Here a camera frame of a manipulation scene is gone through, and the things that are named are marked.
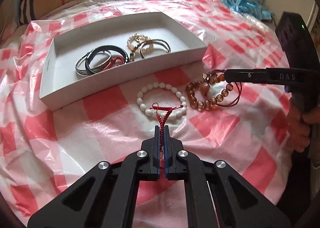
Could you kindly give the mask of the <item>right hand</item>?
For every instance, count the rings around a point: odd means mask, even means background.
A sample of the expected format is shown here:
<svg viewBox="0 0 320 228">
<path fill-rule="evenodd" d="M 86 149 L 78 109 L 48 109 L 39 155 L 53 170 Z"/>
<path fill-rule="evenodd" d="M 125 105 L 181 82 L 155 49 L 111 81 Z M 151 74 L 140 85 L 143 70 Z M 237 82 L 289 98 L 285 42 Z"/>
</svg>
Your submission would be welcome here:
<svg viewBox="0 0 320 228">
<path fill-rule="evenodd" d="M 290 104 L 287 114 L 289 131 L 288 146 L 302 153 L 310 144 L 310 125 L 316 123 L 319 123 L 319 106 L 308 114 L 302 114 L 295 105 Z"/>
</svg>

